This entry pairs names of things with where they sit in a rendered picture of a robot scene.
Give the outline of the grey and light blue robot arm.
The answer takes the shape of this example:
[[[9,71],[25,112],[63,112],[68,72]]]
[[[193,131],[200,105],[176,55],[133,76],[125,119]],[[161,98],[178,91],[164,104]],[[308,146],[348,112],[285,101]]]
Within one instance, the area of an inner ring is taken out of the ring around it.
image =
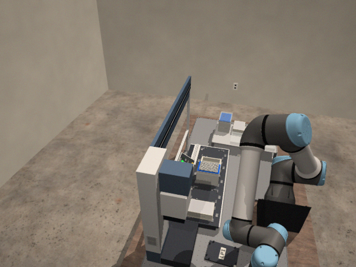
[[[327,163],[316,158],[309,144],[312,127],[302,113],[260,115],[244,130],[238,180],[231,220],[222,233],[225,239],[255,248],[249,267],[277,267],[288,232],[280,224],[267,228],[252,225],[261,154],[265,145],[280,146],[290,156],[277,156],[271,165],[270,184],[264,199],[295,204],[294,183],[323,186]],[[291,199],[290,199],[291,198]]]

